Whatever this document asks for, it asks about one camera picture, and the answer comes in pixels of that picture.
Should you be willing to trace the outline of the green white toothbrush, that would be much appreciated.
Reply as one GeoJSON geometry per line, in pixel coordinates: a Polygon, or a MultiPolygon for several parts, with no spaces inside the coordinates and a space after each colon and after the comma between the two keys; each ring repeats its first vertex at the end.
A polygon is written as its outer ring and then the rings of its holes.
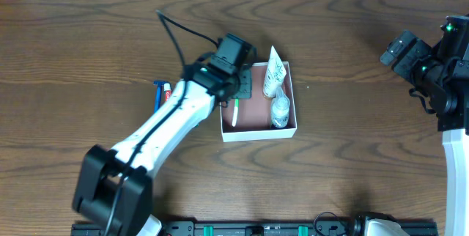
{"type": "Polygon", "coordinates": [[[232,127],[234,128],[237,125],[237,118],[239,114],[239,99],[234,99],[234,109],[232,115],[232,127]]]}

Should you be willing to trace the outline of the white patterned lotion tube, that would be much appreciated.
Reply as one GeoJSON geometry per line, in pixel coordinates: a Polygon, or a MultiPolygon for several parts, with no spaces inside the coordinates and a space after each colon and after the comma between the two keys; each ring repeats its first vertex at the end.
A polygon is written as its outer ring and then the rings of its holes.
{"type": "Polygon", "coordinates": [[[263,95],[268,99],[273,99],[276,96],[276,90],[283,84],[286,75],[287,71],[284,63],[272,45],[262,88],[263,95]]]}

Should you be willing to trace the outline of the clear spray bottle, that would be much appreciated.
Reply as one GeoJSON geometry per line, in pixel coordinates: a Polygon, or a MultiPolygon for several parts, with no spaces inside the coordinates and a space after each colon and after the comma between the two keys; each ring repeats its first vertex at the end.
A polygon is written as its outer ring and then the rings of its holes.
{"type": "Polygon", "coordinates": [[[285,128],[289,121],[290,101],[282,87],[276,90],[276,96],[272,99],[270,118],[272,128],[285,128]]]}

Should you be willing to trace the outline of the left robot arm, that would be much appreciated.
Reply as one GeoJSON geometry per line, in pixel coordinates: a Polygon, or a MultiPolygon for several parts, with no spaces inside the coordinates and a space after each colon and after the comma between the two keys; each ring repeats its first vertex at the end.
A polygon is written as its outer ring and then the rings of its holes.
{"type": "Polygon", "coordinates": [[[228,73],[212,64],[185,67],[171,97],[138,130],[106,150],[93,146],[81,164],[72,208],[104,235],[157,235],[153,180],[176,146],[215,106],[249,98],[251,71],[228,73]]]}

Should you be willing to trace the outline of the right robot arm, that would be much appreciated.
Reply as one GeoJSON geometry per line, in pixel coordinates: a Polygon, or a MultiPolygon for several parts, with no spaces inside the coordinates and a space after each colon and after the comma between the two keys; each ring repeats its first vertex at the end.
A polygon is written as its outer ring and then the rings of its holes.
{"type": "Polygon", "coordinates": [[[405,30],[380,62],[411,84],[427,114],[437,117],[446,157],[446,235],[468,234],[468,17],[451,15],[429,46],[405,30]]]}

